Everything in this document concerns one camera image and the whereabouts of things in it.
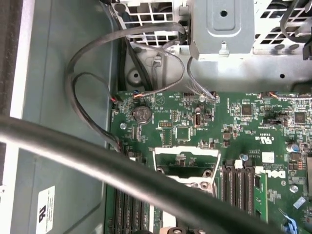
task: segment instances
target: screw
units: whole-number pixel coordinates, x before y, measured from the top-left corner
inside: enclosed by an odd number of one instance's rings
[[[243,161],[247,161],[248,160],[248,155],[245,155],[245,154],[240,154],[239,155],[239,158]]]
[[[201,182],[201,183],[200,183],[200,187],[201,187],[202,189],[207,189],[207,188],[208,188],[208,183],[207,183],[207,182]]]
[[[292,184],[292,185],[290,186],[289,190],[290,190],[292,193],[295,194],[295,193],[297,193],[297,192],[299,191],[299,188],[298,188],[297,185]]]
[[[200,95],[198,101],[200,102],[204,102],[205,101],[205,96]]]
[[[121,128],[122,130],[125,130],[125,129],[127,128],[127,124],[126,124],[126,123],[121,123],[121,124],[120,124],[120,128]]]

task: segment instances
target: metal frame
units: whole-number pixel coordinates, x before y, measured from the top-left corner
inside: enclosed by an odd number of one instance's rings
[[[98,1],[23,1],[11,116],[105,145],[72,111],[64,95],[63,77],[66,64],[80,47],[116,28],[107,15]],[[114,42],[82,60],[77,70],[103,76],[114,87]],[[77,92],[94,120],[108,128],[109,100],[102,95],[102,87],[86,78],[77,84]],[[14,144],[7,145],[5,160],[5,190],[0,195],[1,233],[36,233],[38,194],[53,185],[56,188],[51,233],[101,232],[105,206],[101,181],[19,150]]]

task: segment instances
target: chip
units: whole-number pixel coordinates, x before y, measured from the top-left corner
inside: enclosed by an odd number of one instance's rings
[[[289,155],[290,161],[299,161],[301,159],[300,153],[290,153]]]
[[[177,127],[175,131],[175,138],[177,140],[190,140],[189,127]]]
[[[231,133],[223,133],[223,139],[225,140],[231,139]]]
[[[295,112],[294,113],[294,122],[295,123],[306,123],[306,113]]]
[[[254,178],[254,185],[260,189],[260,177],[255,176]]]
[[[243,116],[252,116],[253,115],[252,109],[253,109],[253,107],[250,104],[242,105],[242,115]]]

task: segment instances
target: green circuit board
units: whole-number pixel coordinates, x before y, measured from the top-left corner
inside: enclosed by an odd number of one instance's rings
[[[214,95],[215,101],[190,92],[134,99],[131,92],[119,92],[122,102],[112,108],[111,132],[131,160],[281,229],[288,226],[287,214],[296,221],[297,233],[311,232],[312,99]],[[214,173],[213,184],[201,183]],[[159,233],[169,220],[168,214],[110,187],[106,204],[105,233],[140,228]],[[186,224],[176,220],[175,225]]]

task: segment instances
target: blue connector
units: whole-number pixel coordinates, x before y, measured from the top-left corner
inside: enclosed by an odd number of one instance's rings
[[[283,227],[283,231],[287,234],[298,234],[297,223],[294,219],[290,218],[286,213],[284,213],[281,209],[279,211],[283,214],[283,216],[287,219],[287,223]]]

